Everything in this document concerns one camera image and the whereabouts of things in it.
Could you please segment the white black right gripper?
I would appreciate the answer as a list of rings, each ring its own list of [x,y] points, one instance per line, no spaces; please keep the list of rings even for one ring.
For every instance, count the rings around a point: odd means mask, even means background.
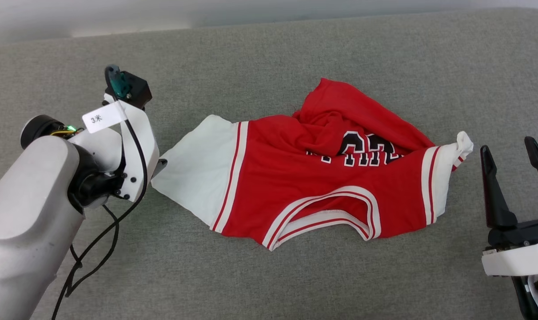
[[[532,136],[524,138],[531,166],[538,172],[538,143]],[[489,246],[482,253],[482,265],[489,276],[538,275],[538,220],[518,224],[509,211],[497,179],[498,167],[490,148],[480,148],[482,182]]]

